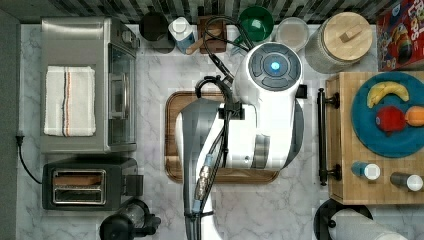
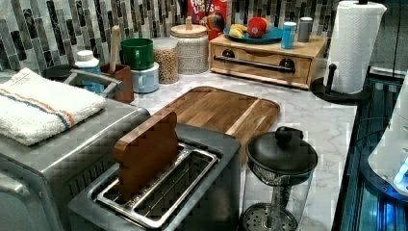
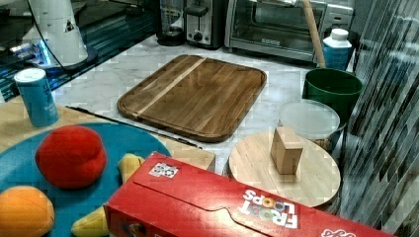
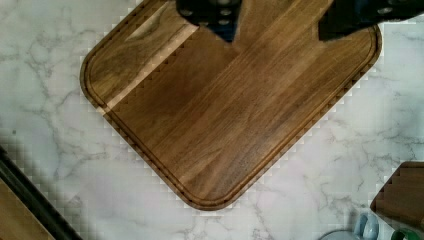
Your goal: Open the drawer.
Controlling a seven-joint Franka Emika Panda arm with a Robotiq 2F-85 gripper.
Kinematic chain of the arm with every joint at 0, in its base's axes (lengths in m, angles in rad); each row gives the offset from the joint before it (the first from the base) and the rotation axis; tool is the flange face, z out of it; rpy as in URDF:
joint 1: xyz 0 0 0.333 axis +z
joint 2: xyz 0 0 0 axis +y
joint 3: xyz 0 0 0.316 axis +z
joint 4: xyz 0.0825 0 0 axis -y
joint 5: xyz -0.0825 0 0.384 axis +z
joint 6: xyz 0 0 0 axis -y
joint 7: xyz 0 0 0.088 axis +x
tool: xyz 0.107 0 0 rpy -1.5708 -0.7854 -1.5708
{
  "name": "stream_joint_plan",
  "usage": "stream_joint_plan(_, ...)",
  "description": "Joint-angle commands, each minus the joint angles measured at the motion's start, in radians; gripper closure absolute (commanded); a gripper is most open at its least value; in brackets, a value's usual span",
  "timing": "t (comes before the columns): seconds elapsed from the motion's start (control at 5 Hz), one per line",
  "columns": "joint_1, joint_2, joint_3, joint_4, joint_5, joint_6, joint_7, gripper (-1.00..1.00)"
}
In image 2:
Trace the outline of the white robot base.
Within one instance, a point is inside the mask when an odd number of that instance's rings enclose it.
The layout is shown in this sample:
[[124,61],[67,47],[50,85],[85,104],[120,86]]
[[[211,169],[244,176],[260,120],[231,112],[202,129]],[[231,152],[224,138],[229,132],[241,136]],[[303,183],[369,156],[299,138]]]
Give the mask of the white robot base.
[[391,189],[389,195],[405,201],[408,196],[408,76],[404,77],[395,108],[380,142],[371,152],[368,163],[380,180]]

